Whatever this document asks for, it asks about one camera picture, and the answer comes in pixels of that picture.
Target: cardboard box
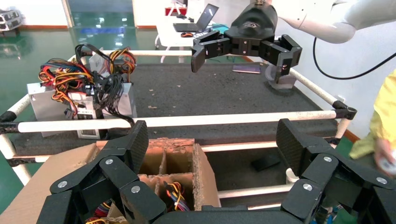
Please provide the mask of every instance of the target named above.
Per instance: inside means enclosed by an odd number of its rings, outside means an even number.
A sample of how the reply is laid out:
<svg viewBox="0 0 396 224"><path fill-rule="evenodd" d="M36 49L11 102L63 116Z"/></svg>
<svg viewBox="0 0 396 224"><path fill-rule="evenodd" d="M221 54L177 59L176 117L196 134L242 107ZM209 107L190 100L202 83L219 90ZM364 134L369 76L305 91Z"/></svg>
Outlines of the cardboard box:
<svg viewBox="0 0 396 224"><path fill-rule="evenodd" d="M35 224L46 196L50 195L51 184L92 161L105 144L98 142L51 156L0 215L0 223L18 220ZM163 200L169 199L163 181L179 181L186 188L190 209L200 210L202 205L220 206L214 173L194 139L150 140L139 177ZM120 215L116 208L109 214Z"/></svg>

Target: orange wall trim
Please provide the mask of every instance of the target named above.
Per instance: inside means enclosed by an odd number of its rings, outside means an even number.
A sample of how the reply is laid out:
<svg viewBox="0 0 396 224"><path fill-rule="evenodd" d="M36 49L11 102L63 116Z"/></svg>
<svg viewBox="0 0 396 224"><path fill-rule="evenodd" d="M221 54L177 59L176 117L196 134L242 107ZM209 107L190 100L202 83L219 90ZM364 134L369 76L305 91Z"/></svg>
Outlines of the orange wall trim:
<svg viewBox="0 0 396 224"><path fill-rule="evenodd" d="M355 143L357 140L360 140L360 138L358 136L356 136L354 133L352 133L349 130L345 131L344 137L346 137L347 139L349 139L353 143Z"/></svg>
<svg viewBox="0 0 396 224"><path fill-rule="evenodd" d="M67 26L57 25L57 26L43 26L43 25L22 25L19 27L21 30L26 29L67 29Z"/></svg>
<svg viewBox="0 0 396 224"><path fill-rule="evenodd" d="M156 29L156 26L136 26L138 29Z"/></svg>

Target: white object in hand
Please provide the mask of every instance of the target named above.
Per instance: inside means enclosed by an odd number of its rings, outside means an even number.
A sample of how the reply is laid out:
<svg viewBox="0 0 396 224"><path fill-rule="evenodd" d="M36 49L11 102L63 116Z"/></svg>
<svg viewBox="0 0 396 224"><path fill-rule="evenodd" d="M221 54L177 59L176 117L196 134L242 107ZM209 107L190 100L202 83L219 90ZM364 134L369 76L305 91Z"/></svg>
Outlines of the white object in hand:
<svg viewBox="0 0 396 224"><path fill-rule="evenodd" d="M393 150L392 156L396 159L396 150ZM387 173L396 175L396 163L391 163L386 158L381 158L379 166Z"/></svg>

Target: metal screw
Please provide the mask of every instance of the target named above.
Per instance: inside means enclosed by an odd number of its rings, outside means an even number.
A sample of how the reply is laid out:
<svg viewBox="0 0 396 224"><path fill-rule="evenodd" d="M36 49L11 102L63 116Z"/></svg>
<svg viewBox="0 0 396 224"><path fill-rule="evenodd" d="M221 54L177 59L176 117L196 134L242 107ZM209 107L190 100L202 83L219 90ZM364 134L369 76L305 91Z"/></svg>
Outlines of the metal screw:
<svg viewBox="0 0 396 224"><path fill-rule="evenodd" d="M387 184L388 183L388 181L383 179L382 177L377 177L377 181L382 183L382 184Z"/></svg>
<svg viewBox="0 0 396 224"><path fill-rule="evenodd" d="M63 188L64 186L66 186L67 185L67 181L62 181L62 182L60 182L59 184L58 184L58 187L59 188Z"/></svg>
<svg viewBox="0 0 396 224"><path fill-rule="evenodd" d="M327 156L323 157L323 159L324 159L326 162L331 162L331 161L332 161L332 159L331 159L330 157L327 157Z"/></svg>
<svg viewBox="0 0 396 224"><path fill-rule="evenodd" d="M136 194L137 192L140 191L140 187L139 186L133 186L131 191L132 191L132 193Z"/></svg>
<svg viewBox="0 0 396 224"><path fill-rule="evenodd" d="M311 190L312 190L312 186L311 186L310 184L307 184L307 183L305 183L305 184L303 185L303 188L304 188L305 190L308 190L308 191L311 191Z"/></svg>
<svg viewBox="0 0 396 224"><path fill-rule="evenodd" d="M107 165L112 164L112 163L113 163L113 160L112 160L112 159L106 160L106 164L107 164Z"/></svg>

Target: person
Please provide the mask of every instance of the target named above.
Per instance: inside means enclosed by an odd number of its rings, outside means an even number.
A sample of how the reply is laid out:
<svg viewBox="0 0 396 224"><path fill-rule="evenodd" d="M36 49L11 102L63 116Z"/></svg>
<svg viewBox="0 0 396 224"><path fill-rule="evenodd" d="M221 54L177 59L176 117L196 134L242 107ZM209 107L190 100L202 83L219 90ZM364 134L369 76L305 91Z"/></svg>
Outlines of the person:
<svg viewBox="0 0 396 224"><path fill-rule="evenodd" d="M370 121L370 133L355 142L349 156L358 163L377 167L389 176L379 164L385 158L396 164L392 155L396 150L396 70L385 78L374 103L374 114Z"/></svg>

